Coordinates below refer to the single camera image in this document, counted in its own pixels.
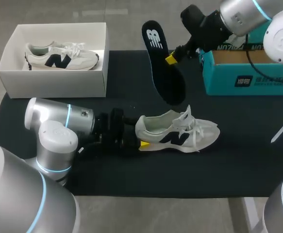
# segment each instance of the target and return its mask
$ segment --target black table surface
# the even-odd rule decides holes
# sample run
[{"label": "black table surface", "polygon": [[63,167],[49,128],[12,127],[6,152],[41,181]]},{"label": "black table surface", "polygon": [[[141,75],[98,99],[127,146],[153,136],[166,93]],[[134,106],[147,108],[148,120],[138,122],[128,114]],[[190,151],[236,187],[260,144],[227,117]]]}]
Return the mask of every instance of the black table surface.
[{"label": "black table surface", "polygon": [[[212,97],[205,93],[198,60],[179,65],[186,100],[177,107],[218,124],[215,146],[200,153],[175,150],[91,151],[67,188],[75,195],[226,198],[268,197],[283,180],[283,97]],[[91,108],[95,114],[124,109],[125,115],[158,116],[171,107],[156,93],[146,51],[110,51],[106,98],[56,99]],[[0,106],[0,146],[22,159],[35,156],[35,135],[24,127],[28,99]]]}]

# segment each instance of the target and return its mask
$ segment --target black insole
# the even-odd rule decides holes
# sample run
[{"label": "black insole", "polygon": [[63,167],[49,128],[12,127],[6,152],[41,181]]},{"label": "black insole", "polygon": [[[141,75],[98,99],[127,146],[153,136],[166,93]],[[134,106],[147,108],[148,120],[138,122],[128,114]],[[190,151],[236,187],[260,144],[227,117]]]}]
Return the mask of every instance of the black insole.
[{"label": "black insole", "polygon": [[165,58],[169,56],[163,29],[150,20],[142,26],[142,37],[148,50],[153,84],[165,102],[178,105],[185,99],[185,82],[182,74]]}]

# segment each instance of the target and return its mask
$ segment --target new balance logo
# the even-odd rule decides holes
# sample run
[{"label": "new balance logo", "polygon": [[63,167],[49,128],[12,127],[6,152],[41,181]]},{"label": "new balance logo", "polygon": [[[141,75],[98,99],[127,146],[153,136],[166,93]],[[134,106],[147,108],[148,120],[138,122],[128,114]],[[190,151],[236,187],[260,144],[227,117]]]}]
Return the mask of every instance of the new balance logo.
[{"label": "new balance logo", "polygon": [[150,44],[152,47],[156,47],[156,48],[163,48],[162,44],[160,43],[161,39],[160,36],[158,34],[158,32],[156,30],[147,30],[147,35],[150,41]]},{"label": "new balance logo", "polygon": [[71,61],[71,58],[68,55],[66,55],[62,61],[62,57],[60,54],[52,54],[49,57],[49,59],[46,61],[45,65],[47,67],[52,67],[55,64],[57,68],[66,69],[70,61]]},{"label": "new balance logo", "polygon": [[181,146],[189,136],[189,133],[183,133],[179,137],[179,132],[170,132],[160,141],[160,143],[170,142],[171,144]]}]

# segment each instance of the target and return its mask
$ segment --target white sneaker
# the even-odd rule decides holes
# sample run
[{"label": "white sneaker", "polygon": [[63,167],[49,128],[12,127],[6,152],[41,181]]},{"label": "white sneaker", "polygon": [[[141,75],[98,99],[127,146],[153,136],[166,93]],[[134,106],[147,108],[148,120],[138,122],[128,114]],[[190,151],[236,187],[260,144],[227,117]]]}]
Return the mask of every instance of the white sneaker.
[{"label": "white sneaker", "polygon": [[84,43],[52,42],[45,47],[26,44],[25,58],[32,70],[90,70],[99,56],[93,51],[84,50]]},{"label": "white sneaker", "polygon": [[214,143],[220,130],[217,124],[195,119],[191,107],[186,112],[172,110],[161,116],[141,116],[135,126],[136,136],[149,144],[141,146],[143,151],[174,148],[185,153],[199,151]]}]

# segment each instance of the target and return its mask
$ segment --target white shoe box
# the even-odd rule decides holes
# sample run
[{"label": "white shoe box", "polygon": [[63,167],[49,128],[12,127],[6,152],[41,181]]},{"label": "white shoe box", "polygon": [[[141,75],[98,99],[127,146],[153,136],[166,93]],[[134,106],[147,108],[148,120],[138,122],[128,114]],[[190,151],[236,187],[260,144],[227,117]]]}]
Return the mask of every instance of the white shoe box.
[{"label": "white shoe box", "polygon": [[[87,71],[29,70],[25,45],[47,46],[52,41],[85,43],[84,49],[99,55],[98,64]],[[109,62],[106,23],[18,25],[7,42],[0,78],[10,98],[105,97]]]}]

